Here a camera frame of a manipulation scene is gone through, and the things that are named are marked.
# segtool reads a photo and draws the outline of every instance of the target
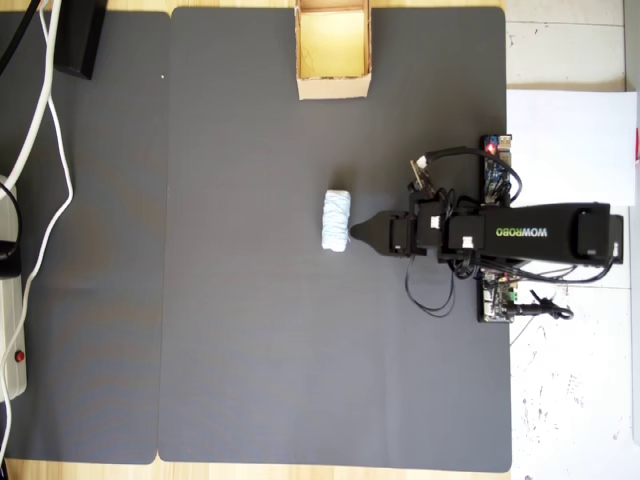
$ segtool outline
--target black cable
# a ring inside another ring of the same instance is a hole
[[[29,3],[27,10],[24,12],[22,20],[20,20],[20,25],[18,25],[18,28],[16,29],[13,37],[11,38],[11,41],[9,42],[9,45],[7,45],[6,50],[0,58],[0,75],[2,75],[4,69],[7,68],[7,65],[9,65],[13,54],[16,53],[18,45],[20,45],[22,37],[24,37],[24,33],[27,31],[27,27],[29,26],[31,19],[35,15],[36,10],[38,10],[39,4],[40,0],[31,0],[31,3]]]
[[[455,287],[455,282],[453,280],[453,272],[451,272],[449,296],[447,297],[446,302],[444,302],[440,307],[427,307],[426,305],[423,305],[422,303],[418,302],[415,298],[413,298],[413,295],[411,294],[411,289],[409,288],[409,277],[411,276],[411,265],[413,265],[413,261],[415,260],[415,258],[416,257],[414,256],[414,257],[411,257],[411,259],[409,260],[409,265],[407,265],[407,273],[404,276],[404,289],[407,292],[407,296],[409,297],[409,300],[411,300],[411,302],[416,307],[418,307],[420,310],[422,310],[424,313],[426,313],[431,317],[435,317],[435,318],[446,317],[451,313],[454,305],[456,304],[456,287]],[[449,305],[449,308],[447,309],[447,311],[445,313],[438,313],[438,312],[442,312],[445,308],[447,308],[447,305],[449,304],[449,302],[451,302],[451,304]]]
[[[522,192],[522,180],[520,179],[520,176],[516,173],[516,171],[513,168],[511,168],[511,165],[509,165],[507,162],[502,160],[500,157],[496,155],[491,155],[490,153],[487,153],[484,150],[479,150],[477,148],[469,148],[469,147],[454,147],[454,148],[446,148],[444,150],[436,150],[435,152],[427,152],[424,154],[425,158],[427,159],[427,165],[435,162],[440,158],[453,157],[457,155],[480,155],[485,159],[488,159],[493,161],[494,163],[497,163],[502,168],[504,168],[507,172],[509,172],[509,174],[513,178],[515,178],[515,180],[518,182],[518,189],[516,190],[515,195],[511,197],[512,202],[514,202],[520,195],[520,192]]]
[[[507,265],[503,265],[499,262],[494,262],[488,259],[480,259],[479,266],[481,268],[490,268],[492,270],[497,270],[502,273],[507,273],[509,275],[512,275],[513,277],[518,277],[517,280],[514,278],[512,281],[509,281],[509,283],[515,283],[518,281],[522,281],[522,279],[526,279],[526,280],[531,280],[531,281],[541,282],[541,283],[552,283],[552,284],[563,284],[563,285],[584,285],[587,283],[596,282],[604,278],[607,275],[607,273],[609,273],[609,271],[611,270],[611,267],[613,266],[613,259],[597,275],[594,275],[593,277],[589,277],[589,278],[581,278],[578,280],[565,280],[563,278],[571,272],[565,273],[564,275],[560,275],[558,277],[545,277],[544,275],[541,275],[538,273],[527,272],[526,270],[521,270],[516,267],[509,267]]]
[[[20,246],[20,240],[22,239],[22,213],[20,212],[20,207],[18,206],[18,201],[16,200],[16,197],[13,196],[13,193],[11,193],[11,191],[7,187],[5,187],[4,183],[2,182],[0,182],[0,190],[2,190],[7,195],[7,197],[9,197],[9,200],[11,200],[11,203],[13,203],[13,208],[15,208],[16,210],[16,216],[18,217],[18,235],[16,235],[16,240],[15,242],[13,242],[13,245],[11,246],[9,251],[0,253],[0,261],[1,261],[1,260],[6,260],[7,258],[9,258],[10,256],[12,256],[14,253],[18,251],[18,247]]]
[[[541,299],[533,290],[531,290],[531,295],[538,302],[537,304],[508,305],[507,312],[511,315],[524,316],[549,315],[555,320],[571,320],[573,318],[573,312],[569,308],[559,307],[548,298]]]

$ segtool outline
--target white cable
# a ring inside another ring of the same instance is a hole
[[[58,11],[60,10],[61,1],[62,0],[55,1],[54,7],[53,7],[54,10],[56,6],[58,7]],[[48,4],[49,4],[49,0],[44,0],[42,6],[40,7],[40,24],[42,25],[42,32],[44,34],[45,42],[47,43],[47,54],[49,52],[49,46],[51,46],[52,43],[53,43],[53,47],[55,47],[55,33],[51,35],[51,30],[49,30],[49,35],[47,35],[47,24],[44,20],[44,14],[43,14],[44,9],[47,7]],[[57,21],[54,24],[53,14],[52,14],[51,29],[54,29],[54,28],[57,28]],[[6,350],[4,352],[4,355],[0,360],[0,388],[2,389],[5,409],[7,412],[7,424],[4,429],[4,437],[2,438],[2,447],[0,448],[0,463],[4,459],[4,455],[7,449],[7,442],[9,441],[9,435],[11,433],[11,421],[12,421],[11,401],[9,399],[9,392],[7,389],[7,382],[5,379],[5,368],[7,364],[7,359],[9,358],[9,352],[11,351],[14,344],[16,343],[19,332],[24,327],[24,322],[27,318],[27,307],[29,305],[29,292],[31,291],[31,284],[33,283],[34,278],[36,278],[36,275],[38,275],[38,272],[40,271],[40,266],[42,265],[44,252],[47,249],[47,243],[49,242],[49,236],[51,235],[51,230],[53,230],[54,225],[56,224],[60,216],[64,213],[64,211],[67,209],[71,201],[73,200],[73,185],[71,184],[71,175],[69,174],[69,165],[67,164],[67,157],[64,153],[64,144],[62,142],[62,133],[60,131],[60,121],[58,120],[56,107],[53,104],[53,99],[51,98],[50,94],[48,94],[47,96],[46,103],[49,105],[49,110],[51,111],[51,116],[53,117],[53,125],[55,126],[56,138],[58,140],[58,151],[60,152],[60,160],[62,161],[62,169],[64,170],[64,178],[67,182],[67,189],[69,190],[69,195],[67,196],[67,200],[65,200],[62,206],[51,218],[51,221],[49,222],[49,225],[47,225],[47,229],[44,232],[44,237],[42,238],[42,244],[40,246],[40,253],[38,253],[38,260],[36,261],[36,265],[33,267],[33,270],[29,274],[29,277],[27,278],[27,282],[25,283],[25,286],[24,286],[24,294],[22,297],[22,314],[20,315],[20,321],[16,326],[16,330],[13,333],[13,337],[11,337],[11,340],[9,340],[9,343],[6,345]]]
[[[47,39],[47,54],[44,68],[44,81],[42,82],[42,90],[40,91],[40,97],[38,98],[36,111],[33,114],[33,120],[31,120],[31,125],[29,126],[27,137],[24,139],[22,150],[20,150],[20,154],[18,155],[18,160],[16,160],[16,164],[13,166],[13,170],[11,170],[11,173],[7,177],[7,181],[4,184],[8,190],[11,190],[16,185],[16,182],[18,181],[18,178],[22,173],[22,169],[27,163],[27,159],[29,158],[29,154],[31,153],[31,149],[33,148],[33,143],[35,142],[36,136],[38,135],[38,130],[40,130],[40,124],[42,123],[44,110],[45,108],[47,108],[47,101],[49,99],[49,96],[51,95],[51,85],[53,84],[53,56],[56,49],[56,35],[58,34],[58,19],[60,18],[61,5],[62,0],[56,0],[53,4],[53,8],[51,9],[51,25],[48,34],[45,33],[45,39]],[[6,197],[5,193],[0,191],[0,200],[2,200],[4,197]]]
[[[344,190],[327,190],[322,214],[322,248],[344,252],[349,241],[351,195]]]

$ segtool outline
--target white cylindrical object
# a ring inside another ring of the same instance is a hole
[[[349,241],[351,195],[344,190],[327,190],[322,214],[322,248],[344,252]]]

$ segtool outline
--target circuit board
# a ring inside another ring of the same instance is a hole
[[[518,300],[517,283],[511,283],[509,275],[494,270],[483,270],[480,282],[482,292],[482,315],[486,323],[511,323],[513,317],[504,308]]]
[[[481,141],[484,151],[497,155],[511,165],[511,135],[486,135]],[[509,172],[496,162],[485,160],[482,189],[485,205],[508,201],[511,190]],[[478,320],[485,323],[511,323],[513,317],[506,314],[504,306],[517,301],[518,284],[513,283],[508,274],[495,270],[482,269],[480,274]]]

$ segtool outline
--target small connector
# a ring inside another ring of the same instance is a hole
[[[511,135],[500,135],[498,137],[498,151],[508,151],[511,150]]]

